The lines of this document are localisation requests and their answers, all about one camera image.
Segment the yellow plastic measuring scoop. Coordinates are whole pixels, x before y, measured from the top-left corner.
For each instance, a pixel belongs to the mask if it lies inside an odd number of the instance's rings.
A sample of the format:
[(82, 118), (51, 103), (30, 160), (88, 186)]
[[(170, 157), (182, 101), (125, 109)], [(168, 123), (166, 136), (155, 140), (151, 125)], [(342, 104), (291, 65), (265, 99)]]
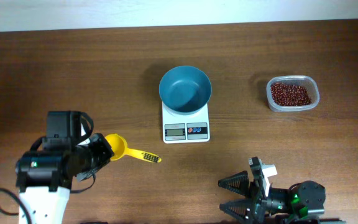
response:
[(117, 161), (124, 156), (131, 156), (133, 158), (151, 162), (159, 163), (162, 161), (162, 158), (151, 152), (141, 151), (138, 149), (131, 149), (127, 145), (127, 141), (118, 134), (109, 134), (105, 137), (114, 155), (110, 158), (111, 161)]

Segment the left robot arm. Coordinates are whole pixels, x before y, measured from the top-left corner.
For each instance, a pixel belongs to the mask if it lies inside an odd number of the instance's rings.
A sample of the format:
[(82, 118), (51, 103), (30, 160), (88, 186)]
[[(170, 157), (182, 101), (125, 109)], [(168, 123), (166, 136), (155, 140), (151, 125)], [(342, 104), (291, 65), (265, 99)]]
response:
[(61, 223), (74, 179), (95, 179), (114, 155), (93, 120), (80, 111), (50, 111), (46, 134), (17, 161), (19, 223)]

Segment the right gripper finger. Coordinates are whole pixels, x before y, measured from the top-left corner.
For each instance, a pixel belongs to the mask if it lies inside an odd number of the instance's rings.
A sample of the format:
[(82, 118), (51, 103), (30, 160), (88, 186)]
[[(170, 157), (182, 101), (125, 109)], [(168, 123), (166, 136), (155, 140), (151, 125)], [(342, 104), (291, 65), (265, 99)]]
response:
[(219, 209), (235, 218), (239, 223), (250, 223), (250, 203), (247, 199), (221, 203)]
[(249, 193), (249, 176), (246, 170), (218, 181), (218, 186), (239, 195)]

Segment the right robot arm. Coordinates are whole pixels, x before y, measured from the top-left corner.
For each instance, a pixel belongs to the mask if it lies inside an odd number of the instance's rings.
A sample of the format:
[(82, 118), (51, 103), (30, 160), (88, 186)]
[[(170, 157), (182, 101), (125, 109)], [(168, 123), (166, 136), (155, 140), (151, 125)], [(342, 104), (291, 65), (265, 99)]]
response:
[(324, 214), (325, 188), (307, 180), (287, 189), (273, 188), (269, 177), (277, 175), (274, 165), (264, 164), (258, 157), (249, 159), (253, 180), (246, 170), (223, 178), (218, 186), (244, 196), (219, 205), (219, 209), (240, 223), (264, 223), (278, 215), (275, 223), (319, 223)]

